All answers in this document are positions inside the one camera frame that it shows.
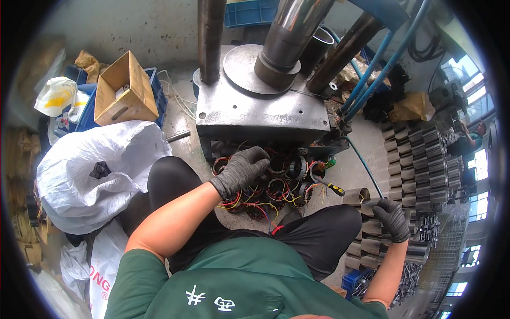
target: green shirt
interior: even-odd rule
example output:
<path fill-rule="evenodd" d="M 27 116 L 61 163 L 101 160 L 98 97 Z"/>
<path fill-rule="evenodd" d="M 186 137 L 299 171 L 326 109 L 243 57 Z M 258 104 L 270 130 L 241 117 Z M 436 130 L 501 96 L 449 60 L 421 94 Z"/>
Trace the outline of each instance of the green shirt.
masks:
<path fill-rule="evenodd" d="M 351 302 L 315 281 L 301 256 L 272 238 L 227 239 L 170 278 L 154 254 L 120 260 L 105 318 L 388 318 L 380 302 Z"/>
<path fill-rule="evenodd" d="M 483 137 L 478 133 L 469 133 L 469 136 L 471 136 L 471 139 L 473 139 L 476 143 L 476 148 L 472 148 L 469 144 L 468 138 L 466 136 L 461 136 L 458 138 L 458 147 L 461 149 L 462 155 L 467 155 L 469 153 L 472 153 L 480 148 L 480 146 L 483 143 Z"/>

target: gray work glove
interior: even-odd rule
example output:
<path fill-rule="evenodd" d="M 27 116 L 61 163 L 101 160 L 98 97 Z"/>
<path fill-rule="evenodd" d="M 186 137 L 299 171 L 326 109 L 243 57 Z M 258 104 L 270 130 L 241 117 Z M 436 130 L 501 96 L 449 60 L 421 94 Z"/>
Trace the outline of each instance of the gray work glove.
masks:
<path fill-rule="evenodd" d="M 375 217 L 382 223 L 385 229 L 391 234 L 391 241 L 395 243 L 404 242 L 409 239 L 409 222 L 405 220 L 402 207 L 396 201 L 381 199 L 372 208 Z"/>
<path fill-rule="evenodd" d="M 231 199 L 239 190 L 248 187 L 269 166 L 269 155 L 254 146 L 235 153 L 225 169 L 210 179 L 223 199 Z"/>

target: metal press base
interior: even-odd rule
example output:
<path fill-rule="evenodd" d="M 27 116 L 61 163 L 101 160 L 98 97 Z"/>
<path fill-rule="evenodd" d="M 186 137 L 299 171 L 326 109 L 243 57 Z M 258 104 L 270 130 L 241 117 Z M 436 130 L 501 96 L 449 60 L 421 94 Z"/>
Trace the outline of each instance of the metal press base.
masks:
<path fill-rule="evenodd" d="M 321 98 L 310 94 L 302 75 L 291 89 L 280 95 L 262 98 L 231 82 L 223 70 L 225 55 L 236 46 L 221 47 L 219 80 L 200 87 L 196 128 L 207 161 L 212 161 L 212 140 L 281 141 L 309 145 L 330 131 L 329 119 Z"/>

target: blue plastic crate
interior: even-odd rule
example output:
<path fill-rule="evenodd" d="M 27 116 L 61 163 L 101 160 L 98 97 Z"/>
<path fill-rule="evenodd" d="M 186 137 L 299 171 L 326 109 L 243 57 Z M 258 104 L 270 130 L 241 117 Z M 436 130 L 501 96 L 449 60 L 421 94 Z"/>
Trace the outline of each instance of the blue plastic crate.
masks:
<path fill-rule="evenodd" d="M 225 27 L 235 28 L 271 24 L 279 0 L 252 0 L 226 5 Z"/>
<path fill-rule="evenodd" d="M 158 118 L 154 121 L 160 128 L 163 127 L 163 120 L 165 119 L 166 105 L 168 99 L 163 93 L 163 86 L 161 85 L 158 75 L 156 74 L 156 68 L 151 67 L 143 69 L 149 76 L 150 86 L 152 93 L 154 94 L 154 100 L 158 108 Z M 90 95 L 89 101 L 85 105 L 82 117 L 76 125 L 75 132 L 83 132 L 92 128 L 100 126 L 94 122 L 94 107 L 95 107 L 95 94 L 96 94 L 97 83 L 83 84 L 78 86 L 78 90 L 84 91 Z"/>
<path fill-rule="evenodd" d="M 87 83 L 88 74 L 85 72 L 85 70 L 77 67 L 76 65 L 68 65 L 67 68 L 65 68 L 64 76 L 80 85 Z"/>
<path fill-rule="evenodd" d="M 342 289 L 345 289 L 347 291 L 345 299 L 351 300 L 351 295 L 354 289 L 356 288 L 356 283 L 361 277 L 368 274 L 369 272 L 370 269 L 366 269 L 363 272 L 354 269 L 353 271 L 351 271 L 348 274 L 345 274 L 342 277 Z"/>

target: yellow screwdriver handle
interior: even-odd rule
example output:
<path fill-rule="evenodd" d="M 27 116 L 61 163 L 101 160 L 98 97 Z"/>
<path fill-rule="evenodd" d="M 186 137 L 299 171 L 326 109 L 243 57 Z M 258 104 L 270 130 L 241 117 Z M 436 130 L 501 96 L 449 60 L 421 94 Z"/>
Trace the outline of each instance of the yellow screwdriver handle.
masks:
<path fill-rule="evenodd" d="M 340 187 L 338 187 L 338 186 L 335 186 L 335 185 L 333 185 L 332 183 L 329 183 L 329 184 L 327 185 L 327 187 L 328 187 L 328 188 L 330 188 L 330 189 L 332 189 L 332 190 L 335 192 L 335 194 L 336 194 L 336 195 L 338 195 L 338 196 L 343 196 L 343 195 L 345 195 L 345 191 L 344 191 L 342 188 L 340 188 Z"/>

